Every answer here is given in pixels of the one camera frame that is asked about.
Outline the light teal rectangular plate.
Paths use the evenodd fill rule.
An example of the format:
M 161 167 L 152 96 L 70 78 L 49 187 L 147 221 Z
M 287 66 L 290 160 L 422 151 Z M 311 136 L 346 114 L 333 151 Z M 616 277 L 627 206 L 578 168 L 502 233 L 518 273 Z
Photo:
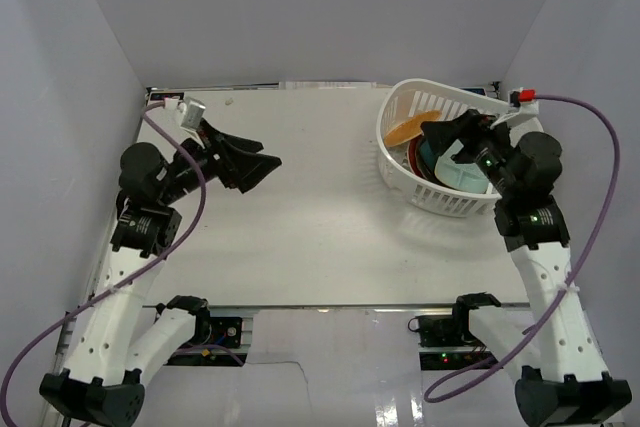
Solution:
M 444 186 L 472 194 L 485 194 L 489 180 L 474 163 L 456 163 L 453 156 L 458 154 L 463 144 L 456 140 L 436 161 L 434 174 Z

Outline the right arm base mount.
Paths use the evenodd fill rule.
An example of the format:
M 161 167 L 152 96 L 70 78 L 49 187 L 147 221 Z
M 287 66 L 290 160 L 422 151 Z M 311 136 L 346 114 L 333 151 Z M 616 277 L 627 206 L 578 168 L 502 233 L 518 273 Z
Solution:
M 423 372 L 455 371 L 474 364 L 488 369 L 497 363 L 483 343 L 457 330 L 451 314 L 414 316 L 407 322 L 407 328 L 419 338 Z

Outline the orange woven round plate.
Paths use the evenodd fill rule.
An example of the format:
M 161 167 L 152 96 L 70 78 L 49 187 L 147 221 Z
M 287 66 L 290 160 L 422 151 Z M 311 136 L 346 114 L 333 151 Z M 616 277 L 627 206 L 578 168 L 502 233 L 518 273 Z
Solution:
M 436 122 L 440 117 L 439 110 L 429 110 L 415 115 L 391 129 L 384 136 L 383 143 L 387 148 L 392 148 L 409 142 L 422 134 L 421 125 L 424 122 Z

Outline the dark teal square plate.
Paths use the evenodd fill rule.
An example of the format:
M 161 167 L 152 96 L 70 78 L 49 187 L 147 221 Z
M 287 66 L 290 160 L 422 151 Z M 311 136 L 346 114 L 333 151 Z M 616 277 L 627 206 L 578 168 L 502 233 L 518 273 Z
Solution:
M 418 154 L 425 167 L 430 173 L 434 174 L 440 155 L 431 147 L 426 137 L 422 137 L 422 141 L 418 147 Z

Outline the red and teal floral plate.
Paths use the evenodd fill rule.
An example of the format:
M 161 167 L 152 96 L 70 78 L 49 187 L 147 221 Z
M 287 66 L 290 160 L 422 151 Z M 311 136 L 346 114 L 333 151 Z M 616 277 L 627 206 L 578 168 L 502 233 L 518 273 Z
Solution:
M 416 160 L 416 148 L 419 140 L 419 137 L 415 137 L 409 142 L 407 147 L 407 160 L 409 162 L 411 172 L 418 178 L 423 179 L 422 172 L 420 171 Z

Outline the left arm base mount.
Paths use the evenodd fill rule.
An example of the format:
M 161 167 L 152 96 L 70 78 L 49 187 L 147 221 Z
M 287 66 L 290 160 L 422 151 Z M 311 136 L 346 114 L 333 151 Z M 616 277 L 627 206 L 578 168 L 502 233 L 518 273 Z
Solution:
M 186 343 L 167 361 L 168 366 L 242 367 L 248 356 L 242 317 L 210 317 L 206 340 Z

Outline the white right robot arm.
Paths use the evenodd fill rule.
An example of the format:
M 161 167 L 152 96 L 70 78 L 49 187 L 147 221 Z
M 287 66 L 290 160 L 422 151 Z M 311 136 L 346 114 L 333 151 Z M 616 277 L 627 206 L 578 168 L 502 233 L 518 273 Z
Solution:
M 513 325 L 487 293 L 457 299 L 453 337 L 481 341 L 514 382 L 519 413 L 529 426 L 598 425 L 632 400 L 629 383 L 611 376 L 582 309 L 571 262 L 570 236 L 552 196 L 562 172 L 559 142 L 528 132 L 517 142 L 494 116 L 470 109 L 444 122 L 422 124 L 436 158 L 474 164 L 498 191 L 494 219 L 527 294 L 534 326 Z M 460 149 L 449 154 L 455 143 Z

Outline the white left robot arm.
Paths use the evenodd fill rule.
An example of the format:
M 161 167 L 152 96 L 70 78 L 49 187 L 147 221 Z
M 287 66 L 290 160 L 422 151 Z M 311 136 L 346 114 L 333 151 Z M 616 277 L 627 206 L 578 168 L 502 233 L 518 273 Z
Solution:
M 39 392 L 63 416 L 97 426 L 131 426 L 146 388 L 181 348 L 215 339 L 206 299 L 178 295 L 157 307 L 158 318 L 132 338 L 158 268 L 175 244 L 182 217 L 173 203 L 206 189 L 212 179 L 246 193 L 281 166 L 263 146 L 201 121 L 177 145 L 171 161 L 152 143 L 137 142 L 120 158 L 118 218 L 109 271 L 84 333 L 60 373 L 44 376 Z M 140 276 L 135 273 L 143 271 Z

